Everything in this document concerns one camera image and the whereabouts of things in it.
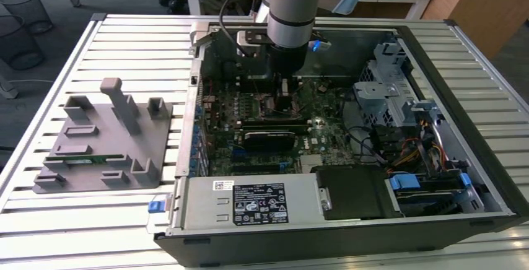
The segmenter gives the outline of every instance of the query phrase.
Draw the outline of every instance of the mesh wastebasket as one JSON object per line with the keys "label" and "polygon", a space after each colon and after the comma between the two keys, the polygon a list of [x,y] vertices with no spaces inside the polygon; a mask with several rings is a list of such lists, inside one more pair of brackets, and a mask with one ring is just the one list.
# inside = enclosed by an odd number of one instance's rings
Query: mesh wastebasket
{"label": "mesh wastebasket", "polygon": [[19,16],[0,16],[0,58],[15,70],[26,70],[44,60],[43,52]]}
{"label": "mesh wastebasket", "polygon": [[0,0],[12,15],[24,18],[32,34],[44,33],[54,27],[40,0]]}

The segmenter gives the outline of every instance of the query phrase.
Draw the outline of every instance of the power supply label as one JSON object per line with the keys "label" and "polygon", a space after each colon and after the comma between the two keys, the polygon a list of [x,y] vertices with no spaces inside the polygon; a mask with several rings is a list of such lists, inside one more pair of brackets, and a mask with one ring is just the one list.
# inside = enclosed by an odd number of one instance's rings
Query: power supply label
{"label": "power supply label", "polygon": [[233,222],[235,225],[267,225],[289,222],[284,183],[233,186]]}

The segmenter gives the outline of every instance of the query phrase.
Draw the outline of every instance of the blue connector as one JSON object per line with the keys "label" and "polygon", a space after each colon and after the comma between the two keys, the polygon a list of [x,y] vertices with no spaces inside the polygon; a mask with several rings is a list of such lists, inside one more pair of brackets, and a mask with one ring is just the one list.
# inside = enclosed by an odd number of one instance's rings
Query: blue connector
{"label": "blue connector", "polygon": [[289,167],[289,162],[280,163],[280,171],[285,171],[285,169]]}
{"label": "blue connector", "polygon": [[149,213],[166,212],[166,201],[151,201],[147,207]]}
{"label": "blue connector", "polygon": [[460,178],[465,186],[472,186],[472,180],[467,173],[460,174]]}
{"label": "blue connector", "polygon": [[394,190],[408,188],[421,188],[420,180],[414,174],[396,174],[389,182]]}

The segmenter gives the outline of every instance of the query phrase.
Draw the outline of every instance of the green circuit board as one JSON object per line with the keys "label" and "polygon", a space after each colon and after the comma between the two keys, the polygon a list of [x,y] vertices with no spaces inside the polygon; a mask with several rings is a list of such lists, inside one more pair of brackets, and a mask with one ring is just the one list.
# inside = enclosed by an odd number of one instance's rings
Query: green circuit board
{"label": "green circuit board", "polygon": [[340,116],[346,89],[334,87],[325,80],[301,81],[293,95],[292,114],[312,124],[310,132],[296,136],[294,148],[288,152],[263,154],[246,153],[238,121],[265,120],[262,104],[272,96],[238,93],[230,87],[225,91],[207,106],[210,176],[245,175],[234,172],[234,167],[255,165],[281,165],[281,173],[302,173],[302,155],[321,155],[324,165],[356,163]]}

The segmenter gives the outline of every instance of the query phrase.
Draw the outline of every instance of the white sticker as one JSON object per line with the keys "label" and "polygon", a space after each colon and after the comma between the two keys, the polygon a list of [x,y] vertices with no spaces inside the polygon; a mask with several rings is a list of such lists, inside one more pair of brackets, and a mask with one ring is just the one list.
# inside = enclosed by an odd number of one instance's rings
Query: white sticker
{"label": "white sticker", "polygon": [[233,191],[233,180],[215,180],[214,181],[214,191]]}

